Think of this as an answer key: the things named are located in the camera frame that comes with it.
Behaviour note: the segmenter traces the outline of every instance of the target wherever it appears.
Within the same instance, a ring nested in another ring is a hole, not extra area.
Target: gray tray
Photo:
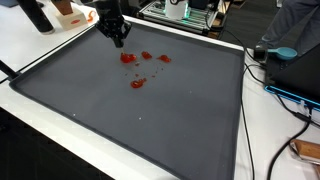
[[[233,179],[243,52],[138,24],[125,49],[154,58],[123,64],[91,28],[10,86],[179,178]]]

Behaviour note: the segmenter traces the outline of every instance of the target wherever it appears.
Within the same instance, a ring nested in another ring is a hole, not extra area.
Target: white table
[[[87,7],[80,7],[80,9],[86,12],[91,10]],[[15,7],[15,9],[12,10],[4,10],[3,7],[0,7],[0,22],[3,22],[2,20],[5,20],[5,17],[13,16],[16,19],[24,19],[22,22],[25,23],[19,24],[20,28],[18,28],[18,30],[15,28],[18,25],[17,22],[6,21],[6,27],[4,29],[0,28],[0,39],[5,39],[5,44],[7,45],[15,44],[14,47],[5,47],[6,51],[4,51],[2,50],[3,43],[1,43],[0,57],[15,70],[20,69],[85,28],[80,27],[68,32],[64,32],[61,29],[59,30],[57,22],[55,22],[53,16],[50,16],[50,13],[47,12],[48,18],[58,30],[57,34],[42,36],[31,27],[32,24],[24,17],[21,9]],[[241,49],[241,47],[236,45],[169,27],[129,17],[125,18],[135,23],[161,28],[165,31],[178,33],[190,38]],[[253,63],[248,58],[246,62],[248,64]],[[256,68],[252,68],[252,70],[258,78],[263,79],[264,74],[262,71]],[[175,177],[167,171],[151,164],[143,158],[14,92],[8,84],[8,81],[0,84],[0,106],[3,109],[109,176],[115,179],[130,180],[175,179]],[[254,81],[248,73],[244,78],[243,101],[253,151],[256,179],[264,180],[266,179],[269,162],[275,152],[289,137],[300,131],[304,123],[286,112],[277,99],[265,92],[262,85]],[[297,110],[295,103],[288,101],[285,101],[285,103],[287,103],[290,108]],[[314,112],[314,114],[314,118],[319,120],[319,113]],[[301,136],[301,139],[320,143],[320,131],[311,126],[308,131]],[[235,179],[251,179],[251,167],[242,116],[240,118],[238,133]],[[288,149],[286,149],[274,166],[272,179],[316,180],[317,175],[311,165],[292,159]]]
[[[15,71],[23,68],[94,23],[91,22],[88,25],[64,31],[54,16],[57,11],[54,5],[49,3],[48,0],[42,0],[41,2],[46,5],[42,10],[55,28],[55,33],[51,35],[41,35],[20,6],[13,8],[0,6],[0,60]],[[87,17],[92,8],[82,6],[81,10]],[[0,72],[0,81],[5,77],[5,74]]]

